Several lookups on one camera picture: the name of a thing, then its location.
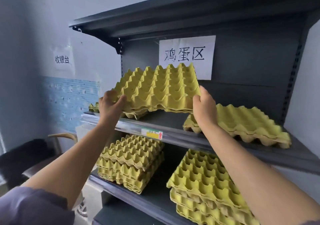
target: person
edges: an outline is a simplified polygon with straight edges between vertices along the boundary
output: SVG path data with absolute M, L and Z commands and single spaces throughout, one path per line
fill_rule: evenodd
M 203 87 L 200 92 L 201 96 L 193 98 L 195 119 L 260 223 L 320 224 L 320 205 L 220 128 L 215 101 Z M 126 96 L 122 96 L 113 103 L 114 94 L 107 91 L 99 99 L 100 120 L 93 130 L 0 198 L 1 225 L 73 224 L 74 212 L 70 210 L 111 138 L 126 102 Z

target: shelf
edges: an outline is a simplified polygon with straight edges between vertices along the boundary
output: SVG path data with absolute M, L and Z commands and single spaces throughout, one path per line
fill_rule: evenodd
M 160 165 L 146 188 L 138 195 L 127 190 L 122 185 L 106 181 L 94 170 L 89 179 L 103 187 L 111 195 L 121 199 L 131 206 L 143 211 L 167 225 L 195 225 L 176 212 L 176 205 L 170 200 L 170 189 L 166 187 L 172 173 L 175 171 L 187 149 L 173 145 L 164 147 L 165 161 Z
M 146 215 L 133 206 L 119 200 L 112 199 L 105 204 L 94 217 L 92 225 L 163 225 L 162 222 Z
M 187 116 L 188 114 L 184 113 L 172 113 L 158 110 L 148 113 L 139 120 L 120 118 L 115 129 L 129 134 L 142 135 L 142 128 L 150 128 L 163 132 L 163 142 L 194 150 L 214 152 L 203 134 L 196 134 L 183 130 L 182 125 Z M 82 114 L 81 121 L 84 123 L 96 125 L 98 120 L 99 114 L 97 113 L 86 112 Z M 290 134 L 290 136 L 292 145 L 289 149 L 267 147 L 257 142 L 239 142 L 250 153 L 264 162 L 320 174 L 320 159 L 311 153 L 308 148 L 292 134 Z
M 70 27 L 113 46 L 121 41 L 199 31 L 226 22 L 307 13 L 320 0 L 147 0 L 74 20 Z

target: shelf bracket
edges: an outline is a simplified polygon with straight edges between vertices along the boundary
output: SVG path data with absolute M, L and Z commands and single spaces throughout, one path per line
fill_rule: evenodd
M 123 53 L 122 43 L 121 43 L 120 38 L 111 38 L 107 35 L 106 32 L 104 32 L 102 30 L 86 30 L 86 29 L 83 29 L 82 27 L 79 27 L 79 26 L 73 26 L 72 29 L 77 32 L 82 32 L 82 33 L 85 33 L 85 34 L 88 34 L 88 35 L 91 35 L 91 36 L 94 36 L 94 37 L 100 39 L 101 41 L 114 47 L 116 49 L 117 54 L 122 55 L 122 53 Z

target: hand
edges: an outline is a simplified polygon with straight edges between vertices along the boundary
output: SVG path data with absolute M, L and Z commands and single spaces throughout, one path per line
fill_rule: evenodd
M 193 97 L 193 115 L 201 129 L 207 126 L 218 126 L 216 102 L 208 91 L 200 86 L 199 95 Z
M 114 103 L 112 99 L 114 99 L 116 94 L 117 93 L 114 90 L 106 91 L 104 96 L 99 98 L 99 123 L 109 123 L 115 125 L 118 122 L 127 97 L 126 95 L 122 95 L 119 100 Z

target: person's left arm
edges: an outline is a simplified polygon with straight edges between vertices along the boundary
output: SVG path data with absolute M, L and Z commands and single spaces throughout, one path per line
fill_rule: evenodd
M 126 97 L 122 96 L 112 103 L 114 91 L 107 91 L 99 99 L 100 120 L 93 130 L 59 158 L 37 172 L 22 186 L 44 189 L 50 193 L 65 197 L 68 208 L 72 209 L 94 164 L 103 148 L 114 133 Z

